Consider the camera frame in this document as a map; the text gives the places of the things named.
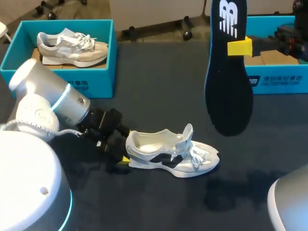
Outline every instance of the black table surface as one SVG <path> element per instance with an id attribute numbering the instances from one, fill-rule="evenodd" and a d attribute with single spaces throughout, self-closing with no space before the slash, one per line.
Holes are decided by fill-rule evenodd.
<path id="1" fill-rule="evenodd" d="M 181 133 L 220 153 L 216 171 L 178 179 L 164 170 L 110 174 L 90 143 L 67 135 L 51 143 L 76 199 L 79 231 L 273 231 L 267 192 L 280 176 L 308 162 L 307 95 L 258 95 L 247 130 L 218 134 L 206 111 L 204 81 L 208 44 L 119 44 L 112 99 L 92 107 L 115 107 L 132 129 Z M 7 47 L 0 46 L 0 54 Z M 0 122 L 14 100 L 0 82 Z"/>

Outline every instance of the black stripe on shoe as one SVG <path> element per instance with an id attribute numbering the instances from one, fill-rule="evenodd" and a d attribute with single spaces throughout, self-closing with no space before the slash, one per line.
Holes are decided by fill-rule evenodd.
<path id="1" fill-rule="evenodd" d="M 181 155 L 177 155 L 173 158 L 171 161 L 171 155 L 167 153 L 161 153 L 154 157 L 150 162 L 152 163 L 160 163 L 162 162 L 162 165 L 165 165 L 170 168 L 175 168 L 179 163 L 183 161 L 183 157 Z"/>

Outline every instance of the shoe tongue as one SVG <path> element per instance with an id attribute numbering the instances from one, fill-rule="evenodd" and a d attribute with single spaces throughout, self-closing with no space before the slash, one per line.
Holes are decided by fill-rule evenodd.
<path id="1" fill-rule="evenodd" d="M 61 33 L 60 35 L 62 36 L 67 36 L 67 37 L 74 37 L 75 36 L 75 32 L 65 28 Z"/>
<path id="2" fill-rule="evenodd" d="M 185 149 L 187 145 L 190 145 L 193 136 L 193 126 L 191 124 L 186 125 L 181 136 L 181 141 L 175 145 L 177 150 Z"/>
<path id="3" fill-rule="evenodd" d="M 68 36 L 62 36 L 62 35 L 60 35 L 60 36 L 58 36 L 58 38 L 57 38 L 57 45 L 58 45 L 61 41 L 63 41 L 63 40 L 68 41 L 68 42 L 70 42 L 70 43 L 72 43 L 72 44 L 76 44 L 77 42 L 79 42 L 79 40 L 78 40 L 77 38 L 71 38 L 71 37 L 68 37 Z"/>

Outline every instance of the insole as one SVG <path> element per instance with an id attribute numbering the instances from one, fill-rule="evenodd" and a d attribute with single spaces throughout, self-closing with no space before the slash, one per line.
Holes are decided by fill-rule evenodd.
<path id="1" fill-rule="evenodd" d="M 143 152 L 154 152 L 158 149 L 160 149 L 162 145 L 160 143 L 151 143 L 151 144 L 145 144 L 137 147 L 140 151 Z"/>
<path id="2" fill-rule="evenodd" d="M 227 50 L 228 42 L 245 39 L 246 21 L 246 0 L 213 0 L 205 101 L 214 127 L 224 136 L 243 132 L 252 114 L 253 91 L 244 57 L 228 57 Z"/>

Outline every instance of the shoe upper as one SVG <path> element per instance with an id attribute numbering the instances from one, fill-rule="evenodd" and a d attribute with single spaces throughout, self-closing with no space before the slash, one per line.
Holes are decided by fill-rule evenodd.
<path id="1" fill-rule="evenodd" d="M 188 124 L 182 134 L 165 129 L 157 133 L 132 131 L 126 140 L 131 157 L 161 163 L 182 172 L 206 171 L 219 163 L 218 151 L 204 143 L 192 141 L 193 127 Z"/>
<path id="2" fill-rule="evenodd" d="M 91 62 L 108 55 L 108 44 L 95 38 L 64 29 L 58 35 L 40 32 L 37 36 L 38 50 L 46 57 L 69 58 L 79 62 Z"/>

